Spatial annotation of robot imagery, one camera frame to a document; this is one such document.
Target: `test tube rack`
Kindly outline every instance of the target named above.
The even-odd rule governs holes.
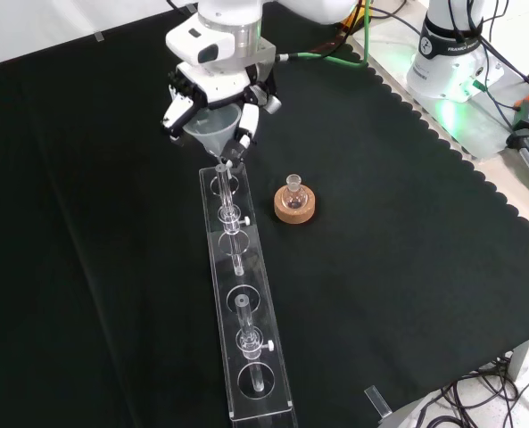
[[[228,414],[235,428],[297,427],[244,164],[199,175]]]

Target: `green cable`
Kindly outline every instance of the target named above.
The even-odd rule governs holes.
[[[334,58],[333,56],[327,56],[324,58],[326,61],[334,62],[336,64],[345,65],[347,67],[353,67],[356,69],[361,69],[363,67],[366,67],[368,65],[368,57],[369,57],[369,8],[371,6],[371,0],[366,0],[365,4],[365,15],[363,18],[363,22],[365,22],[365,25],[363,26],[363,34],[365,35],[365,48],[364,48],[364,54],[363,54],[363,60],[361,62],[349,62],[346,60],[341,60],[339,58]],[[309,53],[309,52],[302,52],[298,53],[298,57],[300,58],[318,58],[321,56],[319,53]]]

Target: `black fabric mat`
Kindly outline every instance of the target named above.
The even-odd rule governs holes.
[[[263,35],[280,52],[333,35],[266,9]],[[0,245],[16,246],[0,251],[0,341],[28,330],[8,337],[0,371],[15,365],[31,399],[45,399],[25,375],[45,363],[12,346],[42,346],[33,328],[62,333],[79,357],[56,354],[72,368],[52,374],[55,389],[73,375],[87,389],[69,403],[79,403],[71,426],[229,426],[198,184],[212,161],[159,128],[177,63],[164,36],[181,20],[160,15],[0,66]],[[529,226],[503,196],[374,71],[285,64],[277,83],[284,106],[261,116],[247,171],[300,425],[375,426],[368,386],[397,409],[529,339]],[[15,153],[24,170],[5,169]],[[318,197],[303,226],[273,214],[292,172]],[[45,301],[55,312],[28,302],[37,286],[59,294]],[[22,305],[45,325],[15,319]],[[99,343],[76,346],[79,336]],[[0,409],[34,406],[0,391]]]

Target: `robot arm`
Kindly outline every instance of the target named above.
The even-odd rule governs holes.
[[[347,18],[357,0],[279,0],[292,11],[321,24]],[[225,161],[241,161],[253,143],[260,108],[272,114],[281,106],[272,69],[276,48],[260,38],[265,0],[200,0],[199,12],[170,31],[168,48],[183,62],[169,74],[173,99],[162,125],[173,141],[201,110],[231,103],[243,105],[233,137],[208,152]]]

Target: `test tube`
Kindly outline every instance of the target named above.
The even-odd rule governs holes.
[[[232,205],[232,192],[230,191],[230,181],[228,176],[228,168],[225,164],[220,163],[215,167],[217,171],[217,178],[219,181],[219,193],[220,200],[222,201],[222,208],[224,210],[225,216],[230,216],[233,214],[233,205]]]
[[[254,330],[250,300],[246,294],[238,294],[235,298],[236,314],[240,323],[240,334],[243,354],[248,359],[257,359],[260,356],[260,343]],[[264,391],[264,379],[260,364],[250,364],[250,377],[252,387],[256,392]]]
[[[232,250],[232,265],[235,268],[236,276],[244,275],[243,258],[241,256],[240,243],[238,242],[238,234],[229,235],[230,248]]]
[[[252,310],[250,308],[250,300],[246,294],[238,294],[235,297],[236,314],[238,315],[238,323],[240,324],[240,331],[243,343],[252,343],[258,340],[256,332],[254,331],[254,323],[252,321]]]

